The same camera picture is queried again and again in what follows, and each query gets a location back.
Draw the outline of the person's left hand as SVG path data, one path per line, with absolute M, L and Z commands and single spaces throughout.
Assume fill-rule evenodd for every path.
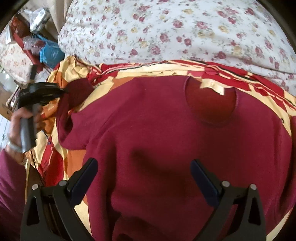
M 40 105 L 37 105 L 37 113 L 33 114 L 30 112 L 26 107 L 22 107 L 15 111 L 11 116 L 11 123 L 10 123 L 10 131 L 9 131 L 9 140 L 21 147 L 21 119 L 29 119 L 33 117 L 34 120 L 34 127 L 36 131 L 42 131 L 45 127 L 45 123 L 43 122 L 43 118 L 41 117 L 41 113 L 43 108 Z

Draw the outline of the maroon sleeved left forearm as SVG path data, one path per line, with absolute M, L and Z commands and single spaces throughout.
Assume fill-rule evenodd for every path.
M 25 207 L 26 171 L 1 151 L 1 240 L 20 240 Z

